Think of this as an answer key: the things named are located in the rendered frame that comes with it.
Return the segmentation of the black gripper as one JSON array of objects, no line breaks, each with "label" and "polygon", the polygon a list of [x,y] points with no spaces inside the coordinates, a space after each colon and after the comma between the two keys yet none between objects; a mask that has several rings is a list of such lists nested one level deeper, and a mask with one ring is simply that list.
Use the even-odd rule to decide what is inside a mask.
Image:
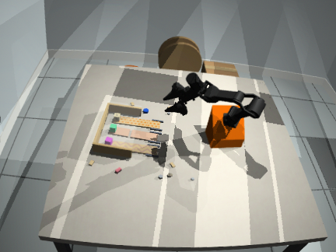
[{"label": "black gripper", "polygon": [[174,113],[180,113],[182,114],[183,116],[187,114],[187,107],[185,104],[187,104],[187,102],[189,100],[195,100],[196,96],[194,94],[194,91],[192,90],[192,88],[190,86],[188,86],[188,89],[189,90],[189,93],[184,97],[184,98],[180,98],[180,96],[178,94],[176,94],[173,90],[171,90],[164,98],[163,100],[171,100],[171,99],[174,99],[174,98],[179,98],[179,101],[165,109],[164,111],[165,112],[174,112]]}]

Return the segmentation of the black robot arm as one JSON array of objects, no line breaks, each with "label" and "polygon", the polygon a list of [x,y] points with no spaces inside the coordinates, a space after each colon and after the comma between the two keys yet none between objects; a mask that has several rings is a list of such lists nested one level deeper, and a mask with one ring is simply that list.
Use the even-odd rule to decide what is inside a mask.
[{"label": "black robot arm", "polygon": [[[218,103],[219,101],[234,103],[239,107],[231,106],[227,113],[223,113],[223,124],[232,128],[236,128],[240,119],[244,117],[259,118],[263,109],[266,107],[264,99],[253,93],[243,93],[241,91],[235,92],[232,90],[218,89],[217,86],[210,83],[208,80],[202,82],[198,74],[191,72],[187,75],[187,83],[194,91],[196,97],[201,97],[206,103]],[[209,87],[207,88],[207,86]],[[184,98],[188,93],[188,87],[183,87],[180,83],[175,82],[172,85],[172,90]],[[203,96],[202,96],[203,95]],[[244,106],[242,104],[243,98],[254,98],[250,104]]]}]

